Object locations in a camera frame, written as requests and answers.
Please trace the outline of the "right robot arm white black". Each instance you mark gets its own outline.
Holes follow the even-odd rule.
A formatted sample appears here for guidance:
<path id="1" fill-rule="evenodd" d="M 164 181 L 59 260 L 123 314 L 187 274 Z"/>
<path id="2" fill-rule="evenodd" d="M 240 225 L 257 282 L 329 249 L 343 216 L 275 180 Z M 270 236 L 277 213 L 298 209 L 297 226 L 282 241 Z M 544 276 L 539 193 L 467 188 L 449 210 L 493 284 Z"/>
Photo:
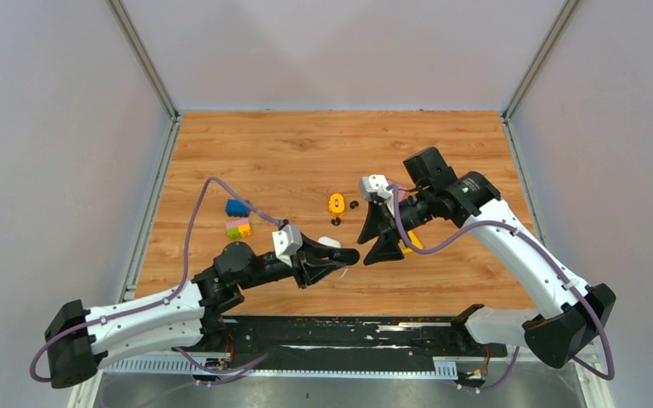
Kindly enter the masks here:
<path id="1" fill-rule="evenodd" d="M 561 368 L 595 338 L 605 352 L 605 325 L 616 294 L 591 285 L 561 263 L 518 220 L 499 190 L 481 173 L 458 176 L 439 150 L 429 147 L 403 162 L 414 186 L 401 196 L 381 174 L 361 177 L 367 215 L 358 243 L 374 241 L 366 265 L 397 261 L 409 247 L 437 253 L 469 234 L 522 285 L 534 309 L 493 309 L 475 304 L 453 322 L 451 342 L 461 354 L 484 344 L 528 348 L 542 363 Z"/>

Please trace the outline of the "white earbud charging case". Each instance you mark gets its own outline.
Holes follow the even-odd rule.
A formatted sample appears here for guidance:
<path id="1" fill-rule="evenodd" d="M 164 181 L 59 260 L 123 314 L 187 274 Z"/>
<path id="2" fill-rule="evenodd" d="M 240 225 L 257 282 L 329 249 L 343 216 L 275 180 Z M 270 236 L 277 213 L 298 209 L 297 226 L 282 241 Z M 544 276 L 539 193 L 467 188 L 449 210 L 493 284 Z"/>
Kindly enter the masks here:
<path id="1" fill-rule="evenodd" d="M 336 247 L 336 248 L 342 247 L 342 244 L 339 241 L 327 236 L 320 237 L 317 240 L 317 242 L 327 247 Z"/>

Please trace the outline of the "black earbud charging case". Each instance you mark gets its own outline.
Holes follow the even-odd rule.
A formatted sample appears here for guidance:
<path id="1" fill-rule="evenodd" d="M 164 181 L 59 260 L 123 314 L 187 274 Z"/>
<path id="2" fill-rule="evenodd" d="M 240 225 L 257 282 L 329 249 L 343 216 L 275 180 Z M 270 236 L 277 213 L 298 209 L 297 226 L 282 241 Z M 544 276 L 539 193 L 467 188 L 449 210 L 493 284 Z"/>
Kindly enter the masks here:
<path id="1" fill-rule="evenodd" d="M 330 259 L 344 265 L 354 265 L 360 261 L 361 255 L 354 248 L 337 248 L 332 252 Z"/>

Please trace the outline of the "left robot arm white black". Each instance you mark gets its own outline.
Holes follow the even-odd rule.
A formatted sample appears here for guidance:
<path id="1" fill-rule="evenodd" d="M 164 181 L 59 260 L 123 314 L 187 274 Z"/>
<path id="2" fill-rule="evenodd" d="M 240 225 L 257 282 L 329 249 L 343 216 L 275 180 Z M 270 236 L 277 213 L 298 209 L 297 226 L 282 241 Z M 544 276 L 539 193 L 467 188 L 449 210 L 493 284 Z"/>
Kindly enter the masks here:
<path id="1" fill-rule="evenodd" d="M 197 344 L 218 350 L 227 332 L 222 316 L 243 303 L 243 290 L 286 278 L 305 288 L 359 259 L 354 248 L 305 236 L 296 241 L 280 237 L 277 247 L 262 255 L 235 241 L 182 286 L 100 307 L 70 301 L 44 333 L 49 374 L 43 380 L 54 389 L 69 388 L 135 355 Z"/>

